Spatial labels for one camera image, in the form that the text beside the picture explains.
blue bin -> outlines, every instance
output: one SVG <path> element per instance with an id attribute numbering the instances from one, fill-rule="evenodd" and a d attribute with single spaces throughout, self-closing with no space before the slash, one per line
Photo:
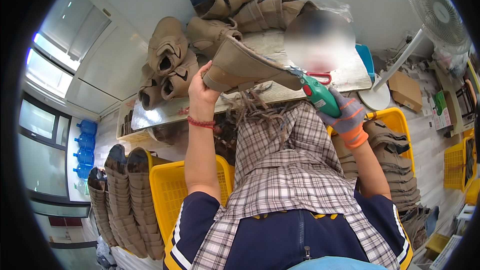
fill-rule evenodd
<path id="1" fill-rule="evenodd" d="M 82 120 L 81 123 L 77 123 L 82 134 L 95 138 L 97 134 L 97 123 L 90 122 L 88 120 Z"/>
<path id="2" fill-rule="evenodd" d="M 74 168 L 73 170 L 77 173 L 77 176 L 80 178 L 88 178 L 88 174 L 90 173 L 90 170 L 93 168 L 93 166 L 87 166 L 84 164 L 78 164 L 77 168 Z"/>
<path id="3" fill-rule="evenodd" d="M 87 166 L 93 166 L 95 162 L 93 151 L 78 149 L 77 153 L 74 153 L 73 156 L 77 157 L 78 163 Z"/>
<path id="4" fill-rule="evenodd" d="M 358 52 L 365 68 L 367 69 L 368 76 L 372 82 L 375 81 L 375 69 L 374 69 L 374 61 L 372 59 L 372 54 L 370 53 L 370 49 L 368 49 L 367 45 L 355 45 L 355 49 Z"/>
<path id="5" fill-rule="evenodd" d="M 74 140 L 78 142 L 78 146 L 81 149 L 85 149 L 91 152 L 95 149 L 95 138 L 92 136 L 81 134 L 78 136 L 78 138 L 75 138 Z"/>

green electric tool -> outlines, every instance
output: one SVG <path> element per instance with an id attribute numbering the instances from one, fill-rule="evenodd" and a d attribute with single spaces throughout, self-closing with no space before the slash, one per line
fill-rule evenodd
<path id="1" fill-rule="evenodd" d="M 332 93 L 314 77 L 306 75 L 303 71 L 292 66 L 288 69 L 290 73 L 297 76 L 302 84 L 303 92 L 313 105 L 321 112 L 333 117 L 340 118 L 342 112 L 335 101 Z"/>

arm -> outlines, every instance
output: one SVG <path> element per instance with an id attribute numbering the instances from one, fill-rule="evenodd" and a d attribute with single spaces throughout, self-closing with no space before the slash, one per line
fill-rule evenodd
<path id="1" fill-rule="evenodd" d="M 370 144 L 365 141 L 350 151 L 357 164 L 361 194 L 366 198 L 383 195 L 392 200 L 387 178 L 385 178 L 384 171 L 378 163 Z"/>
<path id="2" fill-rule="evenodd" d="M 367 141 L 368 134 L 363 130 L 363 118 L 365 117 L 363 106 L 355 99 L 343 97 L 332 87 L 328 90 L 335 98 L 342 115 L 336 119 L 321 111 L 318 111 L 317 114 L 324 123 L 333 127 L 345 141 L 345 148 L 351 151 L 357 164 L 362 195 L 365 197 L 383 195 L 391 200 L 387 179 Z"/>
<path id="3" fill-rule="evenodd" d="M 213 121 L 215 103 L 220 93 L 209 89 L 201 73 L 206 72 L 212 61 L 203 66 L 192 78 L 188 90 L 189 116 L 201 122 Z M 204 192 L 220 202 L 220 184 L 217 178 L 217 161 L 213 130 L 189 124 L 188 148 L 185 157 L 185 183 L 188 194 Z"/>

hand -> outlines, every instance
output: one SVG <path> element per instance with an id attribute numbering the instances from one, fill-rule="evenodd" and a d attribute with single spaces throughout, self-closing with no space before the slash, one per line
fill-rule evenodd
<path id="1" fill-rule="evenodd" d="M 368 134 L 363 130 L 363 119 L 365 118 L 363 106 L 355 99 L 343 97 L 333 87 L 330 87 L 328 91 L 335 98 L 342 115 L 338 119 L 321 111 L 317 111 L 317 115 L 340 135 L 345 141 L 347 149 L 359 147 L 368 139 Z"/>
<path id="2" fill-rule="evenodd" d="M 197 74 L 195 74 L 188 88 L 190 98 L 189 115 L 197 121 L 212 121 L 215 111 L 215 103 L 220 96 L 220 92 L 207 87 L 202 79 L 202 73 L 207 72 L 212 66 L 212 61 L 204 65 Z"/>

person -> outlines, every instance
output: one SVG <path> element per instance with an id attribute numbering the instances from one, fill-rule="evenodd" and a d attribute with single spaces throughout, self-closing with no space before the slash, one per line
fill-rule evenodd
<path id="1" fill-rule="evenodd" d="M 201 77 L 211 64 L 189 87 L 189 117 L 196 122 L 189 121 L 188 196 L 165 244 L 164 269 L 406 269 L 411 245 L 363 131 L 365 111 L 334 89 L 341 117 L 302 102 L 284 114 L 283 147 L 256 123 L 238 128 L 234 190 L 220 204 L 207 123 L 219 92 Z M 324 123 L 351 150 L 360 192 L 356 179 L 343 175 Z"/>

